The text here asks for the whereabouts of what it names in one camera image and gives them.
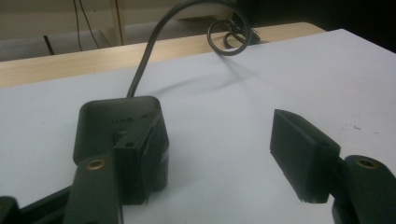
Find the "wooden surface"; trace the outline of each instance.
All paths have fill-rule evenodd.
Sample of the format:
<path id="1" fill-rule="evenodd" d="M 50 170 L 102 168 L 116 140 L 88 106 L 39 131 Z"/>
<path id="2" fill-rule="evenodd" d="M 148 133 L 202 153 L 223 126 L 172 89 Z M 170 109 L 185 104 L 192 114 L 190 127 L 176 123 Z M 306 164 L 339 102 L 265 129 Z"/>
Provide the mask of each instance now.
<path id="1" fill-rule="evenodd" d="M 325 32 L 309 23 L 299 22 L 256 29 L 263 42 Z M 0 63 L 0 88 L 26 83 L 98 73 L 139 64 L 146 44 L 96 49 L 62 55 L 16 60 Z M 158 41 L 150 62 L 211 52 L 206 35 Z"/>

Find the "screw hole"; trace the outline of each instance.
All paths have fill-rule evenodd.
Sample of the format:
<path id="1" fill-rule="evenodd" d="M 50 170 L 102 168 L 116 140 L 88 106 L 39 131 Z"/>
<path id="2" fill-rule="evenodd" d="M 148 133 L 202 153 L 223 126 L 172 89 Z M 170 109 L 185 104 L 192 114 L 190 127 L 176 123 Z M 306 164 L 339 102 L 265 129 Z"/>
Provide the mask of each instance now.
<path id="1" fill-rule="evenodd" d="M 357 159 L 357 160 L 356 160 L 356 163 L 357 163 L 359 166 L 362 166 L 362 167 L 364 167 L 364 168 L 366 168 L 366 169 L 374 170 L 374 169 L 377 169 L 377 168 L 378 168 L 378 164 L 377 164 L 375 161 L 368 161 L 368 160 L 364 160 L 364 159 Z"/>
<path id="2" fill-rule="evenodd" d="M 106 161 L 105 160 L 94 160 L 94 161 L 90 161 L 87 164 L 87 169 L 88 170 L 98 170 L 103 168 L 106 165 Z"/>

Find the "black cable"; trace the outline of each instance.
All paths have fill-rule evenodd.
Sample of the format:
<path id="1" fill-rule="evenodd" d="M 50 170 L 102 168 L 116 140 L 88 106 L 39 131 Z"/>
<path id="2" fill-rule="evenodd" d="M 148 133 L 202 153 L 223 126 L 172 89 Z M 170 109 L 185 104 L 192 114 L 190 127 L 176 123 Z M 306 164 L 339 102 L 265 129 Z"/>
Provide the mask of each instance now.
<path id="1" fill-rule="evenodd" d="M 50 40 L 46 35 L 44 35 L 44 40 L 46 41 L 47 48 L 49 49 L 49 54 L 55 55 L 55 53 L 53 52 L 53 49 L 52 49 L 52 45 L 50 44 Z"/>
<path id="2" fill-rule="evenodd" d="M 97 47 L 97 48 L 100 48 L 99 45 L 98 45 L 98 42 L 96 41 L 95 36 L 93 35 L 92 29 L 91 29 L 91 25 L 90 25 L 90 21 L 88 20 L 87 14 L 85 14 L 84 7 L 82 6 L 82 1 L 81 1 L 81 0 L 78 0 L 78 1 L 79 1 L 79 5 L 81 6 L 82 14 L 84 14 L 85 21 L 87 22 L 88 28 L 90 29 L 91 36 L 92 36 L 92 38 L 93 38 L 93 41 L 95 42 L 96 47 Z"/>
<path id="3" fill-rule="evenodd" d="M 224 56 L 233 56 L 233 55 L 236 55 L 236 54 L 242 52 L 249 45 L 250 39 L 252 37 L 251 26 L 248 22 L 248 19 L 243 15 L 242 10 L 239 9 L 239 7 L 235 3 L 230 2 L 229 0 L 187 0 L 187 1 L 184 1 L 184 2 L 176 5 L 172 9 L 170 9 L 169 12 L 155 26 L 153 32 L 151 33 L 151 36 L 148 39 L 148 44 L 146 46 L 142 60 L 140 61 L 139 66 L 137 67 L 136 73 L 134 75 L 134 80 L 132 81 L 132 84 L 128 90 L 127 97 L 134 97 L 137 86 L 139 85 L 140 79 L 142 78 L 143 73 L 146 69 L 146 66 L 149 62 L 149 56 L 152 52 L 152 49 L 154 48 L 155 41 L 156 41 L 161 29 L 179 11 L 181 11 L 187 7 L 192 7 L 192 6 L 200 5 L 200 4 L 217 4 L 217 5 L 229 7 L 230 9 L 232 9 L 234 11 L 234 13 L 236 13 L 240 17 L 242 23 L 244 23 L 245 30 L 246 30 L 245 41 L 243 42 L 243 44 L 240 48 L 232 50 L 232 51 L 225 51 L 225 50 L 221 50 L 218 47 L 216 47 L 216 45 L 212 42 L 212 39 L 211 39 L 211 31 L 212 30 L 211 29 L 208 30 L 207 41 L 208 41 L 210 47 L 217 54 L 224 55 Z"/>
<path id="4" fill-rule="evenodd" d="M 79 51 L 82 51 L 81 39 L 79 38 L 79 21 L 78 21 L 78 12 L 77 12 L 76 0 L 73 0 L 73 5 L 75 7 L 75 12 L 76 12 L 78 46 L 79 46 Z"/>

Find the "clamp jaw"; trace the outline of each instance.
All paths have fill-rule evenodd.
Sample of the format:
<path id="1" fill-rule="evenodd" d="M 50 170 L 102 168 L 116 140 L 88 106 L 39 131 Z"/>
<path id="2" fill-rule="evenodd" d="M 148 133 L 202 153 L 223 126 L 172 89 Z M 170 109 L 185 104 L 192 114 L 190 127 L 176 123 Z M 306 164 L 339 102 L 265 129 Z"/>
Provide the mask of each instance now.
<path id="1" fill-rule="evenodd" d="M 165 188 L 168 146 L 156 98 L 89 102 L 78 118 L 73 185 L 22 209 L 0 197 L 0 223 L 122 223 L 123 204 Z"/>
<path id="2" fill-rule="evenodd" d="M 340 159 L 340 147 L 330 137 L 283 110 L 275 111 L 270 148 L 300 200 L 326 203 L 334 197 L 335 223 L 396 222 L 396 178 L 380 161 Z"/>

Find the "white table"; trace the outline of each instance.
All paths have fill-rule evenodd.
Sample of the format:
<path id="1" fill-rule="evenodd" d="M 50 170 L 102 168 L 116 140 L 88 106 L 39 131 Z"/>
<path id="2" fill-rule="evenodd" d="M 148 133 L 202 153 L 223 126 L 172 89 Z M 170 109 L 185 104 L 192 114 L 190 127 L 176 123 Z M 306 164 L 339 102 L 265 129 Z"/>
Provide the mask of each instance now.
<path id="1" fill-rule="evenodd" d="M 134 70 L 0 90 L 0 195 L 24 206 L 70 185 L 78 109 L 123 97 Z M 271 156 L 274 109 L 396 174 L 395 74 L 394 53 L 343 30 L 150 64 L 136 95 L 162 103 L 169 185 L 125 223 L 333 223 L 332 200 L 301 203 Z"/>

